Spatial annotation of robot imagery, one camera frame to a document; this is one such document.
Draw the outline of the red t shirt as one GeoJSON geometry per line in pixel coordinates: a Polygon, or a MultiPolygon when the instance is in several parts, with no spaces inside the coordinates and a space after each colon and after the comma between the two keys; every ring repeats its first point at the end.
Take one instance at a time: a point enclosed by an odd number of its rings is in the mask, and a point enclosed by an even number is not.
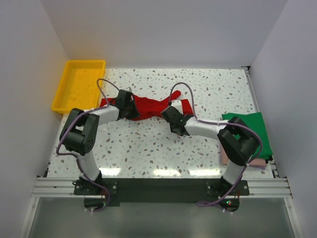
{"type": "MultiPolygon", "coordinates": [[[[180,113],[185,115],[192,115],[193,109],[188,99],[179,99],[181,96],[181,92],[179,90],[174,91],[171,94],[171,103],[172,106],[177,108],[180,113]]],[[[169,104],[169,97],[158,101],[155,99],[150,99],[147,97],[139,97],[137,95],[134,96],[135,104],[140,116],[134,121],[145,120],[151,117],[159,117],[162,118],[161,112],[165,110],[169,104]]]]}

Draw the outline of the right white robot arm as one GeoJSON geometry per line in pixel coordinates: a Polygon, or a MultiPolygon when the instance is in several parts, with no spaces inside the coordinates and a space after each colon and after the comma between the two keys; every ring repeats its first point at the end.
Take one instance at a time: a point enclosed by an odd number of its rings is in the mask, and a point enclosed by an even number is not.
{"type": "Polygon", "coordinates": [[[250,129],[239,117],[231,120],[202,120],[194,115],[185,115],[173,106],[161,112],[169,123],[170,130],[181,136],[202,136],[218,140],[229,158],[227,168],[222,175],[220,188],[227,195],[238,189],[247,164],[263,149],[260,136],[250,129]]]}

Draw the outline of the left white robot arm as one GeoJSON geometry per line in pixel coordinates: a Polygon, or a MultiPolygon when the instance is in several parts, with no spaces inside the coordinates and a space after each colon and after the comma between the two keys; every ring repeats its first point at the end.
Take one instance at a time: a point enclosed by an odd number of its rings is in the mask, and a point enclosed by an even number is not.
{"type": "Polygon", "coordinates": [[[136,119],[140,116],[136,106],[136,96],[126,90],[119,90],[113,102],[106,100],[106,105],[87,111],[74,108],[68,115],[59,137],[56,154],[73,156],[86,180],[85,189],[91,194],[98,194],[103,188],[101,171],[94,159],[93,147],[96,142],[98,127],[120,119],[136,119]]]}

